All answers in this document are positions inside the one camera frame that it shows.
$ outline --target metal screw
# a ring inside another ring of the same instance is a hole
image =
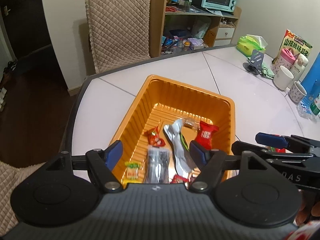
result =
[[[206,184],[203,181],[196,181],[194,183],[192,183],[193,188],[197,189],[197,190],[204,190],[208,187],[208,184]]]
[[[120,188],[120,184],[116,181],[107,182],[104,186],[110,190],[116,190],[116,189]]]

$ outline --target quilted chair cover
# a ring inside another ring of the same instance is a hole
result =
[[[0,236],[18,223],[10,205],[11,192],[42,165],[43,163],[18,169],[0,162]]]
[[[150,0],[85,3],[96,73],[150,58]]]

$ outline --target door handle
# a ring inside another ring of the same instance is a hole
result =
[[[8,10],[7,6],[4,6],[3,9],[4,9],[4,15],[8,16],[9,12],[11,11],[11,9]]]

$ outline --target green cloth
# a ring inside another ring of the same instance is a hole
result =
[[[262,63],[262,66],[261,66],[262,70],[259,71],[260,75],[262,75],[263,77],[265,78],[268,78],[268,79],[273,79],[275,77],[275,74],[273,73],[273,71],[267,66],[266,63]]]

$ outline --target pink cup lid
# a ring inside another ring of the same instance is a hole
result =
[[[286,61],[293,64],[296,59],[294,58],[292,52],[288,49],[282,49],[280,52],[281,57],[283,57]]]

